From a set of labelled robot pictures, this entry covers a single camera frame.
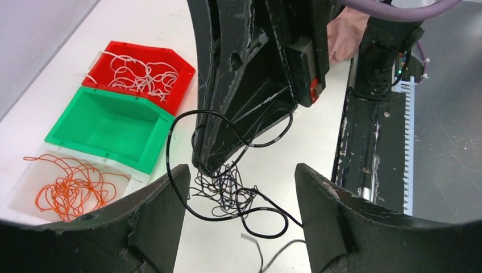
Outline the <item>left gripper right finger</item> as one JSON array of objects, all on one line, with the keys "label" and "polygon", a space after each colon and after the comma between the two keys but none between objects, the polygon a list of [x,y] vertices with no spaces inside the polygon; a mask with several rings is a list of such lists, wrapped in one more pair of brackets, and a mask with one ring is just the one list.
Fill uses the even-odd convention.
[{"label": "left gripper right finger", "polygon": [[446,224],[397,213],[295,170],[312,272],[480,272],[481,221]]}]

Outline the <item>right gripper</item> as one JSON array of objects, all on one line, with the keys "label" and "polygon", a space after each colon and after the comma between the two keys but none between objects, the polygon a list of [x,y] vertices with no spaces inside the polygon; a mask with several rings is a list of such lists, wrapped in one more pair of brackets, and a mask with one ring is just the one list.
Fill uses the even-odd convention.
[{"label": "right gripper", "polygon": [[326,87],[327,25],[339,1],[189,1],[198,67],[192,163],[212,173],[281,118],[311,107]]}]

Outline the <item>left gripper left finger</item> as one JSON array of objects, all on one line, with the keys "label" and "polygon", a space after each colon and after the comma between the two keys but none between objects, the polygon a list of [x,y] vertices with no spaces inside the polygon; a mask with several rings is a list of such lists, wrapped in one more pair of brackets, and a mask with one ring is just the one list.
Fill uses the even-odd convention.
[{"label": "left gripper left finger", "polygon": [[186,164],[71,222],[1,222],[2,272],[172,272],[190,171]]}]

